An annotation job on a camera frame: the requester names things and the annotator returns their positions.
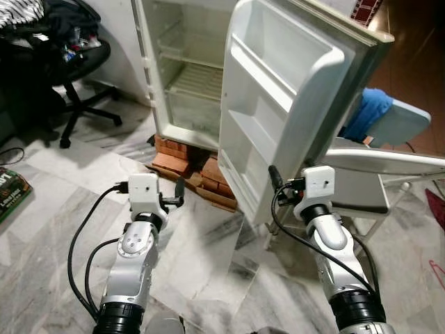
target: marble floor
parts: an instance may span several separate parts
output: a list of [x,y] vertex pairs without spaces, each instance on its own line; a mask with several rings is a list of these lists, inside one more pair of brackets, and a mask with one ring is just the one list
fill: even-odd
[[[4,147],[25,147],[25,159],[10,167],[34,192],[0,224],[0,333],[92,332],[93,321],[67,281],[70,240],[102,191],[144,171],[154,155],[145,143],[154,133],[149,109],[125,101],[102,107],[121,113],[124,125],[81,118],[69,150],[26,136]],[[160,187],[174,191],[167,180]],[[431,182],[415,184],[369,242],[397,333],[445,333],[445,275],[430,264],[445,268],[445,234],[426,204],[425,188],[436,191]],[[170,309],[184,317],[187,333],[244,334],[264,326],[338,333],[307,249],[279,235],[266,251],[265,226],[251,226],[242,213],[213,207],[188,190],[186,204],[169,217],[143,326],[158,310]],[[125,195],[110,195],[98,207],[75,250],[78,283],[91,250],[119,236],[128,220]],[[93,264],[97,302],[114,256],[107,246]]]

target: white wall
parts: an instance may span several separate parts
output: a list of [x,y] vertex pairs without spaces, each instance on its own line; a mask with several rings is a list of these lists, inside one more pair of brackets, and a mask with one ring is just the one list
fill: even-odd
[[140,55],[131,0],[86,0],[102,17],[99,37],[111,45],[111,56],[90,75],[139,100],[146,99],[147,80]]

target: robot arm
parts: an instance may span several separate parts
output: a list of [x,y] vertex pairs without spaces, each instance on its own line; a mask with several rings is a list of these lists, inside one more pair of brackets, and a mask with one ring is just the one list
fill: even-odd
[[[269,167],[269,172],[277,190],[282,185],[281,177],[274,166]],[[309,242],[315,249],[313,254],[318,275],[340,334],[395,334],[393,328],[386,324],[380,299],[377,300],[375,293],[366,287],[369,284],[354,255],[351,233],[331,213],[334,178],[335,171],[329,166],[306,168],[302,178],[288,181],[290,198],[284,194],[275,195],[279,198],[279,205],[295,205],[295,217],[305,222]],[[345,264],[366,284],[322,253]]]
[[139,334],[158,260],[158,233],[166,226],[166,205],[184,203],[184,180],[179,179],[174,198],[163,198],[156,174],[130,176],[131,220],[118,242],[99,309],[94,334]]

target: chair caster wheel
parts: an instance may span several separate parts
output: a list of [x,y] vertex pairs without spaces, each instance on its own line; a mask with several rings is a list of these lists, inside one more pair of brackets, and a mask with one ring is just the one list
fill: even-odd
[[148,138],[147,143],[149,143],[152,147],[154,146],[154,135]]
[[67,138],[62,138],[59,144],[60,148],[70,148],[71,141]]
[[120,127],[121,125],[122,125],[122,119],[119,117],[119,118],[115,118],[114,120],[113,120],[113,122],[114,122],[114,125],[116,126],[116,127]]

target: black cable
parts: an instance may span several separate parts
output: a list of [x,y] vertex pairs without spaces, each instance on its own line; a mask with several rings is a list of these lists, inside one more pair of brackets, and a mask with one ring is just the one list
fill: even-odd
[[378,276],[377,276],[377,267],[375,266],[375,262],[373,259],[373,256],[371,255],[371,252],[368,247],[364,244],[364,242],[357,236],[353,235],[353,239],[362,247],[364,253],[366,254],[366,257],[368,258],[369,266],[371,267],[371,275],[373,277],[374,282],[374,290],[375,293],[380,296],[380,285],[378,283]]
[[[408,142],[405,142],[406,145],[408,145],[408,147],[411,149],[411,151],[413,153],[416,153],[415,149],[412,147],[412,145]],[[445,200],[445,193],[442,191],[442,189],[440,189],[439,185],[437,184],[436,180],[431,180],[432,183],[434,183],[434,185],[436,186],[437,191],[439,192],[440,196],[442,197],[443,200]]]
[[292,232],[288,231],[279,221],[278,221],[278,217],[277,214],[275,212],[275,206],[277,204],[277,197],[278,194],[280,194],[283,190],[285,190],[286,188],[290,188],[291,186],[289,184],[285,184],[284,186],[281,186],[276,192],[275,195],[273,196],[272,199],[272,204],[270,206],[270,210],[272,212],[272,217],[273,217],[273,221],[275,222],[275,224],[277,224],[278,228],[283,231],[284,233],[286,233],[288,236],[290,236],[292,239],[295,239],[296,241],[300,242],[301,244],[305,245],[306,247],[309,247],[310,249],[316,251],[318,254],[321,254],[322,256],[326,257],[327,259],[333,261],[335,264],[337,264],[338,266],[340,266],[341,268],[345,269],[348,273],[350,273],[352,276],[354,276],[354,278],[356,278],[361,284],[363,284],[363,286],[365,286],[365,288],[367,288],[367,290],[369,291],[369,293],[371,294],[371,296],[373,296],[376,301],[378,301],[379,303],[381,303],[380,300],[380,296],[374,291],[374,289],[372,288],[372,286],[369,285],[369,283],[367,283],[365,281],[365,279],[363,279],[363,277],[361,277],[358,273],[356,273],[355,271],[353,271],[351,268],[349,268],[348,266],[346,266],[342,261],[338,260],[337,258],[333,257],[332,255],[330,255],[329,253],[326,253],[324,250],[321,250],[317,247],[315,247],[314,245],[312,245],[310,242],[308,242],[307,240],[304,240],[302,237],[299,237],[298,235],[293,234]]
[[86,263],[86,269],[85,269],[85,295],[88,299],[88,302],[90,303],[91,308],[95,311],[95,313],[98,315],[99,310],[97,309],[95,302],[92,299],[91,291],[90,291],[90,268],[93,257],[96,255],[96,253],[99,251],[100,248],[105,247],[106,245],[112,244],[113,242],[118,242],[119,238],[108,240],[105,242],[102,242],[98,247],[96,247],[90,254],[90,257],[88,258],[88,262]]
[[92,206],[91,210],[86,215],[85,219],[83,220],[82,224],[77,229],[76,233],[74,233],[74,236],[71,240],[70,244],[70,250],[68,251],[68,261],[67,261],[67,270],[68,270],[68,280],[70,282],[70,286],[74,294],[76,295],[77,299],[81,302],[81,304],[84,306],[84,308],[90,313],[91,317],[97,321],[98,314],[93,310],[92,306],[85,300],[85,298],[82,296],[82,293],[79,291],[79,289],[76,286],[76,283],[74,281],[74,276],[72,274],[72,254],[74,251],[74,245],[76,243],[77,237],[81,233],[83,227],[88,222],[88,219],[90,219],[92,213],[96,210],[96,207],[99,205],[99,203],[104,199],[105,196],[107,196],[112,191],[118,191],[120,190],[119,186],[114,186],[108,190],[106,190],[103,194],[100,195],[100,197],[96,200],[94,205]]
[[413,153],[416,152],[410,143],[408,143],[408,142],[406,141],[405,144],[408,145],[408,147],[410,148],[410,150],[411,150]]
[[3,155],[5,153],[8,153],[8,152],[11,152],[14,150],[19,150],[22,153],[22,156],[14,162],[0,163],[0,166],[13,165],[13,164],[16,164],[17,162],[20,162],[21,160],[23,160],[23,158],[25,157],[25,151],[23,148],[8,148],[7,150],[0,152],[0,155]]

